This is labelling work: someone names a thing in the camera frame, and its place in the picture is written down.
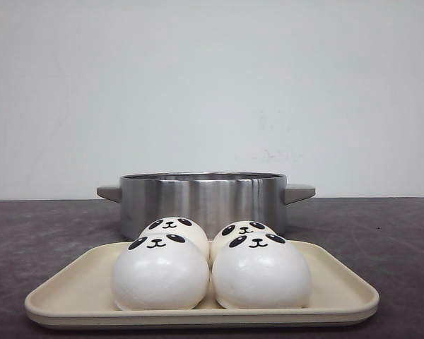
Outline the panda bun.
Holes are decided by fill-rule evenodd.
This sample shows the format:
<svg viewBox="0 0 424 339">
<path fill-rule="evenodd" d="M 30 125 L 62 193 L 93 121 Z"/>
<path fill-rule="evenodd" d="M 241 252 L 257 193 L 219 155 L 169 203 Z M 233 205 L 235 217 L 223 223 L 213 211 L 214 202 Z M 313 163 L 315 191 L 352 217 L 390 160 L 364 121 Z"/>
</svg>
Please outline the panda bun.
<svg viewBox="0 0 424 339">
<path fill-rule="evenodd" d="M 212 282 L 226 309 L 302 308 L 312 294 L 305 257 L 287 239 L 263 232 L 230 240 L 213 261 Z"/>
<path fill-rule="evenodd" d="M 163 217 L 148 225 L 139 236 L 145 237 L 157 233 L 170 233 L 183 236 L 194 243 L 205 259 L 208 262 L 210 261 L 210 249 L 206 233 L 193 220 L 179 216 Z"/>
<path fill-rule="evenodd" d="M 117 257 L 112 295 L 121 310 L 192 309 L 206 295 L 209 276 L 206 258 L 186 237 L 150 234 Z"/>
<path fill-rule="evenodd" d="M 255 232 L 265 232 L 269 234 L 276 234 L 267 225 L 253 221 L 253 220 L 241 220 L 232 222 L 225 226 L 218 234 L 214 237 L 211 242 L 210 257 L 211 262 L 215 261 L 218 252 L 231 240 L 242 235 L 248 235 Z"/>
</svg>

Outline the stainless steel steamer pot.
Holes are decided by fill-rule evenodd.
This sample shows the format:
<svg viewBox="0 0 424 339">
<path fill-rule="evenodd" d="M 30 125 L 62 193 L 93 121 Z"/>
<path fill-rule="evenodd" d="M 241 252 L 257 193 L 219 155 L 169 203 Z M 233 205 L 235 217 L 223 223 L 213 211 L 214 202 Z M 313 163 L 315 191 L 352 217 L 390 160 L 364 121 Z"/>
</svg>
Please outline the stainless steel steamer pot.
<svg viewBox="0 0 424 339">
<path fill-rule="evenodd" d="M 313 197 L 316 189 L 290 184 L 284 174 L 274 173 L 152 173 L 125 175 L 118 186 L 98 187 L 97 194 L 120 204 L 126 239 L 173 216 L 193 220 L 213 239 L 222 227 L 240 220 L 284 230 L 287 205 Z"/>
</svg>

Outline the cream rectangular plastic tray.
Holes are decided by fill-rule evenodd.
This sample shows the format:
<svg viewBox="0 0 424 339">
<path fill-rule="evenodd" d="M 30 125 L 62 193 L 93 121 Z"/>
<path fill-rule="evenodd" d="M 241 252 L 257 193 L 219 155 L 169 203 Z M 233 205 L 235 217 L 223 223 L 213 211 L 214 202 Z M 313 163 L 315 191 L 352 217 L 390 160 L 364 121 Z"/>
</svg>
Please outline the cream rectangular plastic tray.
<svg viewBox="0 0 424 339">
<path fill-rule="evenodd" d="M 222 309 L 213 290 L 195 309 L 121 311 L 111 288 L 112 265 L 123 242 L 95 247 L 25 298 L 28 317 L 55 329 L 150 329 L 349 326 L 376 313 L 376 289 L 328 251 L 295 241 L 310 266 L 313 291 L 301 309 Z"/>
</svg>

